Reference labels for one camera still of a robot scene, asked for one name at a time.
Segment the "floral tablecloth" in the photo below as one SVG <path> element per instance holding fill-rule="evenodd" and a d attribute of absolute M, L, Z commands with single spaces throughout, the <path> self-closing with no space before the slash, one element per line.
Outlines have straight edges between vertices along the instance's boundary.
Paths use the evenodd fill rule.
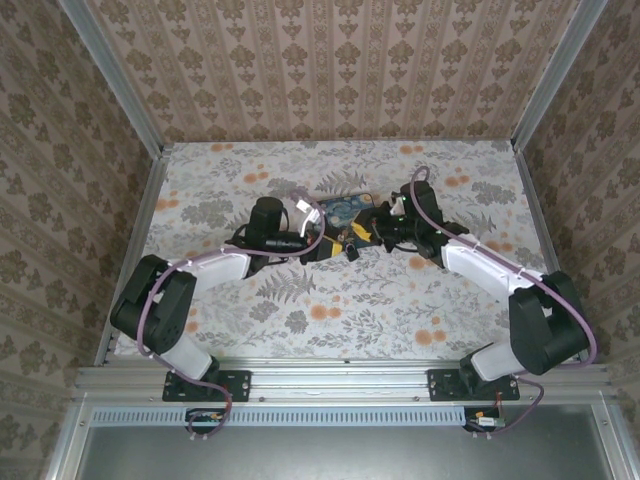
<path fill-rule="evenodd" d="M 145 254 L 179 259 L 222 245 L 255 200 L 306 187 L 317 199 L 370 193 L 376 204 L 431 169 L 445 220 L 525 266 L 540 245 L 507 141 L 187 143 L 171 154 Z M 416 254 L 382 247 L 265 268 L 193 301 L 187 332 L 216 356 L 458 359 L 508 338 L 503 305 Z M 136 354 L 121 335 L 117 355 Z"/>

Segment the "cable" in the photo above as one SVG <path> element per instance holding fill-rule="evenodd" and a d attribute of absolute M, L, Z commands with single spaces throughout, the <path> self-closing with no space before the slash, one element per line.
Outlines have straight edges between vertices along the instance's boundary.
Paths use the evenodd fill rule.
<path fill-rule="evenodd" d="M 544 397 L 544 387 L 542 385 L 540 385 L 538 382 L 534 382 L 533 380 L 527 380 L 526 378 L 519 378 L 518 381 L 520 381 L 521 383 L 526 383 L 527 385 L 531 385 L 532 387 L 536 387 L 539 390 L 538 396 L 531 403 L 531 405 L 529 405 L 527 407 L 527 409 L 518 416 L 518 418 L 516 418 L 513 422 L 511 422 L 506 427 L 501 428 L 500 430 L 495 430 L 495 431 L 493 431 L 491 433 L 485 432 L 481 427 L 479 427 L 478 425 L 475 425 L 475 424 L 473 424 L 471 422 L 467 422 L 467 425 L 472 426 L 473 428 L 478 430 L 478 433 L 483 434 L 484 436 L 488 437 L 488 436 L 493 436 L 493 435 L 499 435 L 501 433 L 506 433 L 509 430 L 511 430 L 513 427 L 518 425 L 522 420 L 524 420 L 525 417 L 527 415 L 529 415 L 533 411 L 533 409 L 536 408 L 538 406 L 538 404 L 542 401 L 542 397 Z"/>
<path fill-rule="evenodd" d="M 218 250 L 214 250 L 212 252 L 207 252 L 207 253 L 203 253 L 200 255 L 197 255 L 195 257 L 192 258 L 186 258 L 184 260 L 180 260 L 179 262 L 174 263 L 173 265 L 171 265 L 169 268 L 167 268 L 167 270 L 165 270 L 162 275 L 160 275 L 158 277 L 158 279 L 156 280 L 156 282 L 154 283 L 153 287 L 151 287 L 151 290 L 149 291 L 149 295 L 147 296 L 147 300 L 142 308 L 142 313 L 140 314 L 140 320 L 138 322 L 138 331 L 136 332 L 136 345 L 138 347 L 138 351 L 140 352 L 140 354 L 144 357 L 153 357 L 156 359 L 156 361 L 158 361 L 160 364 L 164 365 L 165 367 L 167 367 L 171 372 L 175 373 L 177 376 L 179 376 L 180 378 L 182 378 L 183 380 L 199 386 L 199 387 L 206 387 L 206 388 L 212 388 L 214 390 L 219 391 L 220 393 L 222 393 L 225 397 L 225 402 L 226 402 L 226 408 L 225 408 L 225 413 L 224 416 L 222 417 L 222 419 L 220 420 L 220 422 L 218 423 L 218 425 L 211 431 L 209 432 L 208 435 L 206 436 L 211 436 L 211 435 L 215 435 L 216 433 L 218 433 L 220 431 L 220 429 L 222 428 L 222 426 L 227 422 L 227 420 L 229 419 L 229 415 L 231 414 L 231 408 L 232 408 L 232 399 L 231 399 L 231 395 L 229 394 L 229 392 L 225 389 L 222 388 L 219 385 L 216 385 L 215 383 L 210 383 L 210 382 L 203 382 L 200 380 L 196 380 L 193 379 L 189 376 L 187 376 L 186 374 L 182 373 L 181 371 L 179 371 L 178 369 L 176 369 L 173 365 L 171 365 L 170 363 L 166 362 L 164 359 L 162 359 L 159 355 L 155 355 L 153 352 L 151 352 L 150 350 L 146 350 L 144 347 L 144 343 L 143 343 L 143 335 L 144 335 L 144 326 L 145 323 L 147 322 L 147 316 L 149 315 L 149 311 L 151 310 L 151 306 L 153 305 L 153 299 L 155 298 L 155 296 L 158 294 L 158 292 L 160 291 L 160 288 L 162 287 L 162 284 L 165 282 L 165 280 L 167 278 L 169 278 L 169 276 L 175 272 L 176 270 L 178 270 L 181 267 L 184 267 L 185 265 L 193 265 L 198 264 L 200 262 L 203 262 L 205 260 L 213 260 L 215 258 L 219 258 L 219 257 L 224 257 L 226 255 L 237 255 L 237 254 L 243 254 L 243 255 L 260 255 L 260 256 L 264 256 L 264 257 L 277 257 L 277 258 L 289 258 L 289 257 L 300 257 L 302 255 L 305 255 L 309 252 L 311 252 L 312 250 L 314 250 L 322 241 L 323 235 L 324 235 L 324 231 L 325 231 L 325 218 L 324 218 L 324 212 L 322 210 L 322 208 L 320 207 L 320 205 L 318 205 L 318 202 L 316 202 L 315 200 L 313 200 L 306 192 L 302 191 L 302 190 L 298 190 L 298 191 L 293 191 L 291 192 L 291 198 L 294 202 L 297 202 L 298 199 L 305 197 L 305 200 L 307 201 L 307 203 L 309 203 L 314 209 L 316 209 L 318 212 L 320 212 L 320 233 L 318 234 L 318 238 L 316 238 L 316 240 L 309 245 L 307 248 L 304 248 L 298 252 L 293 252 L 293 253 L 274 253 L 274 252 L 266 252 L 266 251 L 262 251 L 262 250 L 251 250 L 251 249 L 240 249 L 240 248 L 220 248 Z"/>
<path fill-rule="evenodd" d="M 205 416 L 209 418 L 213 418 L 213 415 L 211 414 L 211 412 L 207 410 L 196 410 L 196 411 L 190 412 L 189 422 L 187 422 L 187 431 L 191 434 L 191 440 L 194 440 L 196 437 L 201 437 L 203 440 L 206 440 L 209 437 L 209 435 L 214 435 L 216 428 L 220 426 L 220 424 L 218 424 L 218 427 L 214 428 L 208 433 L 199 434 L 194 432 L 193 422 L 195 421 L 195 419 L 198 417 L 205 417 Z"/>
<path fill-rule="evenodd" d="M 431 225 L 436 230 L 439 230 L 440 232 L 444 233 L 447 237 L 451 238 L 452 240 L 456 240 L 456 241 L 462 243 L 463 245 L 466 245 L 469 248 L 475 249 L 477 252 L 479 252 L 480 254 L 484 255 L 485 257 L 497 262 L 498 264 L 502 265 L 503 267 L 505 267 L 506 269 L 510 270 L 511 272 L 518 274 L 519 276 L 521 276 L 525 280 L 530 281 L 531 283 L 536 285 L 538 288 L 540 288 L 544 293 L 546 293 L 551 298 L 553 298 L 556 302 L 558 302 L 562 307 L 564 307 L 565 310 L 567 310 L 571 314 L 571 316 L 573 318 L 576 319 L 576 321 L 578 322 L 578 324 L 580 325 L 580 327 L 584 331 L 585 335 L 587 336 L 587 340 L 589 341 L 589 357 L 584 362 L 581 362 L 581 363 L 578 363 L 578 364 L 572 364 L 572 365 L 559 365 L 558 368 L 580 368 L 580 367 L 586 367 L 587 365 L 592 364 L 593 361 L 596 358 L 596 354 L 598 353 L 598 346 L 596 344 L 595 336 L 593 335 L 593 332 L 591 331 L 591 328 L 589 327 L 589 324 L 584 319 L 584 317 L 580 314 L 580 312 L 578 312 L 564 298 L 562 298 L 560 295 L 558 295 L 553 289 L 549 288 L 542 281 L 538 280 L 536 277 L 534 277 L 533 275 L 529 274 L 524 269 L 524 267 L 522 267 L 522 266 L 514 267 L 511 263 L 504 261 L 500 256 L 498 256 L 495 253 L 493 253 L 493 251 L 491 251 L 490 249 L 485 248 L 484 245 L 476 245 L 476 244 L 470 242 L 469 240 L 467 240 L 466 238 L 460 237 L 460 236 L 458 236 L 458 235 L 456 235 L 454 233 L 449 232 L 448 230 L 445 230 L 440 225 L 438 225 L 436 222 L 434 222 L 425 213 L 425 211 L 422 209 L 422 207 L 418 203 L 418 197 L 416 196 L 415 183 L 416 183 L 416 179 L 418 178 L 418 175 L 420 175 L 420 173 L 422 173 L 422 172 L 426 172 L 425 180 L 428 180 L 429 179 L 429 167 L 427 167 L 426 165 L 423 165 L 422 167 L 418 168 L 413 173 L 413 175 L 411 176 L 411 183 L 409 184 L 409 194 L 411 195 L 411 200 L 413 201 L 413 204 L 415 205 L 416 210 L 418 211 L 420 216 L 422 218 L 424 218 L 424 220 L 429 225 Z"/>
<path fill-rule="evenodd" d="M 405 252 L 405 253 L 418 253 L 417 248 L 405 248 L 405 247 L 401 247 L 400 245 L 395 245 L 394 248 L 397 248 L 401 252 Z"/>
<path fill-rule="evenodd" d="M 286 208 L 283 208 L 282 209 L 282 214 L 284 215 L 284 218 L 287 219 L 287 228 L 285 228 L 285 230 L 289 230 L 289 227 L 290 227 L 290 225 L 289 225 L 289 212 L 287 212 Z"/>

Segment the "gray panel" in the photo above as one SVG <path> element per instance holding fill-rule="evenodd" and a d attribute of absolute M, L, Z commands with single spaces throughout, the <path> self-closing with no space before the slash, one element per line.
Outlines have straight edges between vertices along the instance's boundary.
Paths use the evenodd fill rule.
<path fill-rule="evenodd" d="M 541 407 L 491 440 L 460 427 L 92 429 L 81 479 L 610 479 L 590 407 Z"/>

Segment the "wall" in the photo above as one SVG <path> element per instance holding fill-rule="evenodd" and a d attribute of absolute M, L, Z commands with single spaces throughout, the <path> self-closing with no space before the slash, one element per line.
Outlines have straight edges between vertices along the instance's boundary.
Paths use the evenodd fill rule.
<path fill-rule="evenodd" d="M 149 164 L 58 4 L 0 2 L 0 478 L 51 454 Z"/>
<path fill-rule="evenodd" d="M 89 0 L 166 142 L 508 138 L 578 0 Z"/>
<path fill-rule="evenodd" d="M 609 1 L 525 156 L 640 442 L 640 2 Z"/>

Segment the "aluminum frame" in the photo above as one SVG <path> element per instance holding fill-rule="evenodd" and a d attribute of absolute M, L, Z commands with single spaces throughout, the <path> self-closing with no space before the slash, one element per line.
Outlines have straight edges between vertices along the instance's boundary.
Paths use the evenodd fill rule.
<path fill-rule="evenodd" d="M 580 2 L 512 134 L 517 150 L 524 150 L 553 97 L 567 76 L 608 0 Z"/>
<path fill-rule="evenodd" d="M 151 226 L 151 220 L 153 219 L 153 212 L 158 202 L 158 196 L 160 195 L 160 189 L 162 188 L 162 182 L 164 181 L 165 174 L 167 172 L 167 166 L 169 159 L 171 158 L 171 152 L 173 150 L 173 144 L 168 145 L 162 150 L 162 155 L 158 160 L 155 160 L 151 165 L 149 172 L 149 178 L 147 178 L 147 185 L 142 195 L 142 201 L 140 202 L 140 209 L 136 216 L 136 221 L 133 225 L 131 232 L 131 238 L 129 239 L 129 245 L 127 247 L 127 253 L 125 254 L 122 262 L 122 269 L 118 276 L 118 282 L 111 299 L 111 306 L 109 307 L 109 315 L 107 316 L 107 322 L 102 330 L 102 337 L 98 345 L 98 350 L 94 359 L 94 365 L 102 365 L 105 362 L 109 345 L 114 339 L 114 328 L 108 321 L 111 316 L 111 309 L 113 308 L 118 295 L 126 285 L 129 277 L 133 273 L 138 260 L 142 256 L 144 245 L 147 241 L 147 234 L 149 233 L 149 227 Z"/>
<path fill-rule="evenodd" d="M 107 38 L 93 17 L 87 2 L 84 0 L 60 0 L 60 4 L 127 114 L 149 155 L 154 160 L 159 158 L 162 151 L 162 133 L 147 114 L 143 103 L 111 50 Z"/>
<path fill-rule="evenodd" d="M 344 408 L 366 412 L 377 407 L 415 407 L 428 411 L 442 406 L 489 405 L 491 402 L 431 402 L 426 372 L 455 368 L 455 361 L 410 360 L 285 360 L 225 359 L 222 368 L 253 372 L 251 397 L 235 408 L 295 412 L 310 408 Z M 122 360 L 103 367 L 81 369 L 72 405 L 54 453 L 48 480 L 75 478 L 91 428 L 94 410 L 145 407 L 169 411 L 175 407 L 222 407 L 219 402 L 167 404 L 161 401 L 166 370 L 148 359 Z M 626 426 L 615 405 L 607 367 L 555 369 L 538 378 L 545 387 L 545 405 L 590 405 L 602 445 L 616 480 L 638 479 L 638 460 Z M 521 385 L 521 400 L 537 394 Z"/>

